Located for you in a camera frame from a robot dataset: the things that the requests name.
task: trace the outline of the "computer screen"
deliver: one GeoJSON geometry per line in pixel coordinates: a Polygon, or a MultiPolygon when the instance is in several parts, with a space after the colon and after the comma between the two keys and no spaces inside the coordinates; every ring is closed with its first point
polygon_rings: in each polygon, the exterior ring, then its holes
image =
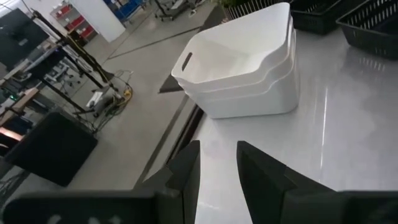
{"type": "Polygon", "coordinates": [[[12,70],[48,37],[20,9],[10,11],[0,17],[0,63],[12,70]]]}

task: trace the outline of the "shelving unit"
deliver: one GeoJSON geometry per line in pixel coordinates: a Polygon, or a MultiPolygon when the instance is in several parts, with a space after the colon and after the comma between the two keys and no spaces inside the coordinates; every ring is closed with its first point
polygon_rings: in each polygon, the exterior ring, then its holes
{"type": "Polygon", "coordinates": [[[103,0],[113,14],[126,22],[131,14],[140,6],[142,0],[103,0]]]}
{"type": "Polygon", "coordinates": [[[51,15],[68,32],[75,31],[80,36],[80,43],[83,45],[97,35],[90,23],[68,2],[62,1],[55,6],[51,15]]]}

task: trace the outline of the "desk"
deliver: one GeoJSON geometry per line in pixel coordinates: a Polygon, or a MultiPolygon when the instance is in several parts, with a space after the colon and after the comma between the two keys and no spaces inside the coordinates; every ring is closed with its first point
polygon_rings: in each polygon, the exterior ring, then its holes
{"type": "Polygon", "coordinates": [[[196,224],[251,223],[236,165],[244,140],[333,190],[398,189],[398,63],[350,47],[336,30],[297,31],[298,108],[210,119],[201,142],[196,224]]]}
{"type": "MultiPolygon", "coordinates": [[[[28,102],[33,100],[38,93],[39,90],[36,88],[26,90],[25,95],[17,103],[15,103],[14,106],[12,106],[12,109],[18,112],[23,111],[28,102]]],[[[4,116],[0,118],[0,126],[4,125],[4,123],[11,119],[13,116],[15,116],[14,112],[10,110],[6,111],[4,116]]]]}

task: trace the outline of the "black plastic basket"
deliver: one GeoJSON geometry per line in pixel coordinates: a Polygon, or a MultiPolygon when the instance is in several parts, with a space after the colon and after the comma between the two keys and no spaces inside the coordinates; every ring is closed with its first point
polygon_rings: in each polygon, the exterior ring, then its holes
{"type": "Polygon", "coordinates": [[[384,58],[398,59],[398,0],[368,0],[337,23],[350,45],[384,58]]]}
{"type": "Polygon", "coordinates": [[[223,6],[224,13],[229,20],[237,19],[280,2],[291,3],[292,0],[249,0],[243,2],[233,7],[223,6]]]}
{"type": "Polygon", "coordinates": [[[294,0],[291,3],[294,27],[316,34],[337,28],[336,20],[364,0],[294,0]]]}

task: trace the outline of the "stacked white bins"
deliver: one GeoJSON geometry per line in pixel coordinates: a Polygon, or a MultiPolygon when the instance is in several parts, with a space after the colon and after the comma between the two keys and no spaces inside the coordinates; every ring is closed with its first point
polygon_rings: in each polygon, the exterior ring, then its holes
{"type": "Polygon", "coordinates": [[[211,118],[287,113],[299,103],[295,48],[278,3],[192,37],[172,75],[211,118]]]}

